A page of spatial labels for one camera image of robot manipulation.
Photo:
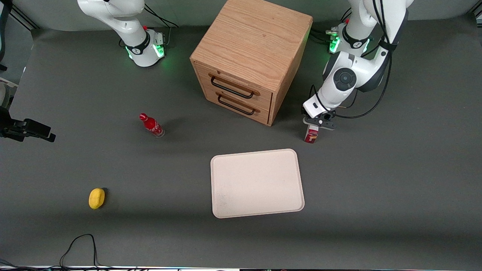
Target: drawer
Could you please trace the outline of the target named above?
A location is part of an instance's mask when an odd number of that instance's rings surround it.
[[[244,100],[241,101],[240,99],[224,95],[220,91],[207,92],[206,99],[262,124],[268,123],[268,110],[247,105]]]
[[[271,92],[246,86],[239,80],[230,79],[222,71],[211,69],[196,63],[196,69],[201,81],[204,94],[219,92],[223,97],[230,97],[254,108],[269,111],[271,106]]]

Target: wooden cabinet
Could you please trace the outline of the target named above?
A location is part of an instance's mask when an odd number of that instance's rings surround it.
[[[206,99],[271,126],[312,22],[263,0],[228,0],[190,57]]]

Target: yellow sponge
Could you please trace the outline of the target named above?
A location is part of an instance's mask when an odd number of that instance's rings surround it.
[[[92,209],[97,209],[104,204],[104,199],[106,198],[106,193],[102,188],[96,188],[92,190],[89,196],[89,206]]]

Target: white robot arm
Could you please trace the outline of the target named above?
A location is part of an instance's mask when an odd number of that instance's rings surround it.
[[[303,121],[313,129],[317,126],[333,130],[335,126],[330,120],[333,116],[339,116],[334,113],[334,110],[354,89],[368,92],[378,87],[391,60],[391,53],[399,42],[403,24],[407,21],[408,11],[406,8],[413,0],[390,0],[386,3],[383,3],[383,0],[350,0],[352,4],[355,2],[362,3],[363,7],[353,5],[352,9],[357,8],[370,14],[371,18],[366,19],[366,22],[371,21],[371,19],[375,20],[382,25],[387,36],[380,40],[379,48],[372,60],[343,51],[330,57],[322,75],[323,86],[319,91],[315,91],[315,95],[303,103],[303,108],[308,115]],[[364,31],[367,26],[363,22],[358,22],[362,26],[354,26],[357,20],[350,20],[347,27],[353,25],[351,29],[360,29],[368,37],[373,27],[369,27],[370,31]]]
[[[144,10],[144,0],[77,0],[80,9],[114,29],[126,44],[129,57],[141,67],[149,67],[164,57],[164,36],[144,30],[134,16]]]
[[[399,11],[408,8],[414,0],[387,1],[384,8],[386,16],[391,16],[390,11]],[[327,34],[335,35],[330,46],[330,53],[347,52],[355,56],[361,56],[368,45],[368,37],[377,24],[373,0],[348,0],[351,5],[351,16],[349,23],[342,22],[338,26],[327,31]]]

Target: gray tabletop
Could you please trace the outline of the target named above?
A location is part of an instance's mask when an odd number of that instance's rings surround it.
[[[55,143],[1,140],[0,257],[57,263],[95,235],[105,265],[482,269],[482,48],[475,21],[410,21],[379,107],[303,142],[301,104],[329,55],[309,41],[272,127],[204,99],[189,56],[206,27],[174,29],[167,58],[136,67],[113,31],[37,32],[11,108]],[[380,89],[343,114],[364,112]],[[145,112],[163,124],[157,139]],[[292,148],[305,208],[217,219],[210,159]],[[109,189],[106,206],[90,191]],[[92,262],[79,240],[68,265]]]

